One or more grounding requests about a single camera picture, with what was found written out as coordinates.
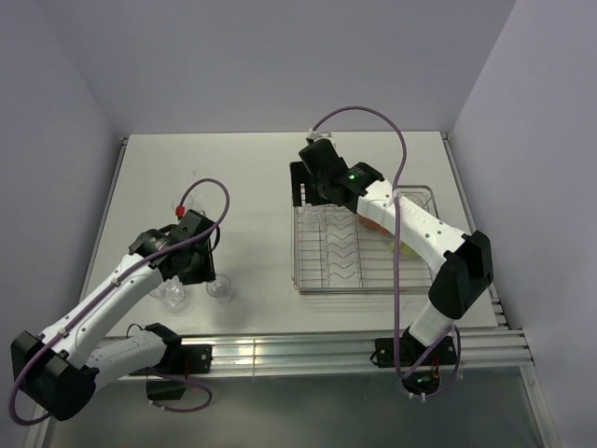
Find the clear glass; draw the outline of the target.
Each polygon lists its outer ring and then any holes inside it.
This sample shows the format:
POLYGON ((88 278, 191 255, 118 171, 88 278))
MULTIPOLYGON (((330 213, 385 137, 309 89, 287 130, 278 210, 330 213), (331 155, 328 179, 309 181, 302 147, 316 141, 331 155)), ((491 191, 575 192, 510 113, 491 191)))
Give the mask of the clear glass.
POLYGON ((194 198, 192 194, 189 194, 183 203, 180 203, 180 197, 174 197, 171 205, 172 209, 174 210, 174 215, 177 219, 181 219, 185 213, 189 210, 194 210, 195 212, 204 215, 205 210, 202 204, 194 198))
POLYGON ((322 206, 307 204, 303 207, 301 216, 304 224, 320 224, 324 219, 325 213, 322 206))
POLYGON ((176 308, 184 302, 186 293, 179 277, 174 276, 172 279, 164 281, 150 291, 149 296, 160 301, 165 306, 176 308))
POLYGON ((231 279, 225 274, 217 274, 215 279, 206 284, 207 294, 221 302, 230 302, 233 299, 234 291, 231 279))

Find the orange floral mug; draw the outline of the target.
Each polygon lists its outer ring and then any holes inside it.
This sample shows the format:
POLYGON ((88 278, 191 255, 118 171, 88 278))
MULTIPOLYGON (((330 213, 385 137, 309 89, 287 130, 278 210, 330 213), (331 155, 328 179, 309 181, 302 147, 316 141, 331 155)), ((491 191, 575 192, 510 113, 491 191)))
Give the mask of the orange floral mug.
POLYGON ((381 235, 388 235, 389 231, 381 226, 380 224, 376 223, 375 221, 373 221, 372 219, 369 219, 367 217, 363 217, 361 215, 357 216, 357 220, 358 222, 365 228, 368 229, 370 231, 375 231, 381 235))

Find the green mug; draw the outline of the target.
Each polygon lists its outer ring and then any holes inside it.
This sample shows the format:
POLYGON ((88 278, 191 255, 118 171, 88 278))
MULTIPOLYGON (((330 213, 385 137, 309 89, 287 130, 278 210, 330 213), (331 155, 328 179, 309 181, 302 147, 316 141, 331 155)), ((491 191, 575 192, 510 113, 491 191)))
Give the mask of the green mug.
POLYGON ((391 239, 389 242, 389 251, 395 254, 396 248, 398 248, 399 257, 406 257, 407 259, 417 259, 419 254, 414 251, 409 245, 406 245, 402 240, 397 241, 391 239))

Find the steel cup brown band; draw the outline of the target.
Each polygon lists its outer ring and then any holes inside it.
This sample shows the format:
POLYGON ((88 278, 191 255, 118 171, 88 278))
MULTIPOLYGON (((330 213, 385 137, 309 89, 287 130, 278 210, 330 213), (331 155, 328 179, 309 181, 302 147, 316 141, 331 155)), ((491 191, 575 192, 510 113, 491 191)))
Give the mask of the steel cup brown band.
POLYGON ((402 192, 401 196, 410 200, 411 202, 415 203, 417 206, 424 208, 425 207, 425 196, 418 192, 402 192))

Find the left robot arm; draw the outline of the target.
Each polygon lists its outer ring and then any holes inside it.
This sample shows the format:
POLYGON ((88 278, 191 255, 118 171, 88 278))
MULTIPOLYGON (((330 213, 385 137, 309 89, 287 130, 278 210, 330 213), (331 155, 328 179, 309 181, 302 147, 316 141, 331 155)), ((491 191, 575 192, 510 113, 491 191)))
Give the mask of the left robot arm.
POLYGON ((65 421, 79 413, 94 393, 135 372, 188 385, 181 337, 160 323, 134 336, 102 345, 101 341, 131 308, 164 282, 183 285, 215 280, 211 241, 218 238, 218 220, 189 210, 176 223, 142 232, 117 267, 90 295, 54 324, 34 334, 20 333, 10 345, 14 383, 8 414, 19 426, 17 412, 24 393, 45 410, 46 417, 65 421))

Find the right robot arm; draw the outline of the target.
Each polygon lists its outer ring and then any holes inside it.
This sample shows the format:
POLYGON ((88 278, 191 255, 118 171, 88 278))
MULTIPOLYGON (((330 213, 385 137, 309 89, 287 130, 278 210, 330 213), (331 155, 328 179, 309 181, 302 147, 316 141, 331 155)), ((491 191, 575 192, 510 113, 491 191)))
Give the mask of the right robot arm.
POLYGON ((493 282, 489 237, 470 234, 426 212, 370 165, 350 167, 328 138, 310 138, 290 164, 295 207, 336 205, 363 217, 405 243, 435 279, 428 303, 407 328, 404 353, 416 364, 435 354, 438 338, 461 319, 493 282))

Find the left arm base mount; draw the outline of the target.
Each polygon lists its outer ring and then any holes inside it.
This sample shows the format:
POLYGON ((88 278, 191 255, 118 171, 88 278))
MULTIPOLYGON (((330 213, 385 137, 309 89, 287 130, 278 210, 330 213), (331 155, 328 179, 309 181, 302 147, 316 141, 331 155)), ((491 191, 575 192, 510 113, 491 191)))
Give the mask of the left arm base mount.
POLYGON ((181 344, 168 349, 160 363, 131 373, 131 376, 206 374, 211 369, 213 347, 210 344, 181 344))

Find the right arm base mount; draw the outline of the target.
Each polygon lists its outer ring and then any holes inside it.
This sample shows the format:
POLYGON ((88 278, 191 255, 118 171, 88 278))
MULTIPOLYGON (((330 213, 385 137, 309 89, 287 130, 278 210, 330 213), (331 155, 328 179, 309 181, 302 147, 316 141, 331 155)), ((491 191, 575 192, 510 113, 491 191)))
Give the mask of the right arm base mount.
MULTIPOLYGON (((458 357, 458 349, 452 336, 446 335, 438 342, 429 346, 412 337, 408 331, 399 338, 399 361, 403 369, 411 368, 420 358, 420 366, 431 367, 455 365, 458 357)), ((374 351, 369 361, 376 367, 393 368, 395 366, 395 339, 393 337, 378 338, 374 341, 374 351)))

